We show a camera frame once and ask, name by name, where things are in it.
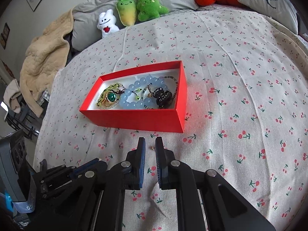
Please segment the red cardboard box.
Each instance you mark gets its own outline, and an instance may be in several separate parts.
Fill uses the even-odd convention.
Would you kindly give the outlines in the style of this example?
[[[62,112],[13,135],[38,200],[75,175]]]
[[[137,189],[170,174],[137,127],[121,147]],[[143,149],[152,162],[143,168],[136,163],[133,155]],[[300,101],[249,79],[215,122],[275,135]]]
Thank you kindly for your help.
[[[173,94],[159,109],[153,91]],[[157,132],[184,132],[187,84],[182,61],[145,65],[100,76],[80,112],[102,127]]]

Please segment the cherry print bed sheet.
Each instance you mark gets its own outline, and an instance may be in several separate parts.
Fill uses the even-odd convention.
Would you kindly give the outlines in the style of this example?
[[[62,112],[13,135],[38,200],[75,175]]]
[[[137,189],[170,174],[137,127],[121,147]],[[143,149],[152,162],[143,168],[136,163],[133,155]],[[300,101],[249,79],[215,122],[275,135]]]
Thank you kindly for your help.
[[[183,133],[99,127],[79,111],[99,76],[173,60],[187,81]],[[144,137],[144,184],[126,192],[123,228],[177,230],[175,192],[157,182],[157,136],[192,169],[216,170],[276,230],[290,228],[307,198],[306,45],[271,18],[218,5],[118,31],[57,73],[33,165],[113,166]]]

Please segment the beige quilted blanket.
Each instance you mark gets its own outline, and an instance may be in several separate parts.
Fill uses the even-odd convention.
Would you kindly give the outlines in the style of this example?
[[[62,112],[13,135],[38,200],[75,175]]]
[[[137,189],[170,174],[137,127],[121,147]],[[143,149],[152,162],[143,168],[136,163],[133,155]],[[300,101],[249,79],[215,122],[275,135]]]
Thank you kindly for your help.
[[[73,12],[69,10],[33,38],[26,50],[19,84],[25,102],[37,117],[43,113],[38,103],[42,93],[51,93],[55,75],[66,65],[69,43],[64,37],[72,32],[73,25]]]

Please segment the white bunny plush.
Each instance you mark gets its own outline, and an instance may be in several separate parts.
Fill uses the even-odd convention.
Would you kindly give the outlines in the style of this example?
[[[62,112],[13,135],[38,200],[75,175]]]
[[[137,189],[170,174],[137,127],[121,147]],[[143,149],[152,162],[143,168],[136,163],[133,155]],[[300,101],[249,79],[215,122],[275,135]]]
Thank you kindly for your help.
[[[108,9],[99,15],[97,28],[101,31],[102,38],[120,30],[116,25],[116,17],[113,15],[112,9]]]

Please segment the yellow green radish plush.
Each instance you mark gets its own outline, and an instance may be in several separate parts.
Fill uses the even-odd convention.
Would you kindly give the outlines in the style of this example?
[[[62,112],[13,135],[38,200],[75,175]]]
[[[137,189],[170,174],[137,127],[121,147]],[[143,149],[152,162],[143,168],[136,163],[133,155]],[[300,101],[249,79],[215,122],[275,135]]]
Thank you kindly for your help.
[[[122,25],[130,27],[135,24],[137,17],[135,0],[117,0],[116,9]]]

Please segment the green tree plush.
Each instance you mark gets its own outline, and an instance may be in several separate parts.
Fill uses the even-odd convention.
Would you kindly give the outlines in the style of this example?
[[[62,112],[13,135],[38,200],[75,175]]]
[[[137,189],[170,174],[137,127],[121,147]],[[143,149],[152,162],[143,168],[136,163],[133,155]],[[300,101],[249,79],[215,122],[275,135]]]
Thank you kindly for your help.
[[[138,20],[141,22],[159,18],[169,13],[168,8],[161,5],[159,0],[138,0]]]

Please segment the grey pillow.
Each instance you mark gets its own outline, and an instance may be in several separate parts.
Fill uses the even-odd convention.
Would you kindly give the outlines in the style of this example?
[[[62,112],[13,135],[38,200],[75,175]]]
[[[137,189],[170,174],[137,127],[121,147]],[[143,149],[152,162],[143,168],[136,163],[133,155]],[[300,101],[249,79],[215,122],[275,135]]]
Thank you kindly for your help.
[[[81,52],[102,38],[102,32],[97,28],[99,15],[109,9],[113,10],[117,27],[124,28],[117,7],[124,7],[124,12],[129,12],[129,8],[135,8],[137,3],[138,0],[87,0],[77,5],[73,9],[72,47]],[[179,9],[197,10],[198,8],[194,0],[158,0],[158,3],[170,12]]]

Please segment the deer print pillow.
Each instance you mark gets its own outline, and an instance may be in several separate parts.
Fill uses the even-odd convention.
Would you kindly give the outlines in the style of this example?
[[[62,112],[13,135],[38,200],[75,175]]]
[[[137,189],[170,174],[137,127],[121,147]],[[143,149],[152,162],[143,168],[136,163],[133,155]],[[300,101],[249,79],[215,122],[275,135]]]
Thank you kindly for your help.
[[[294,34],[298,34],[297,11],[290,0],[238,0],[238,2],[278,21]]]

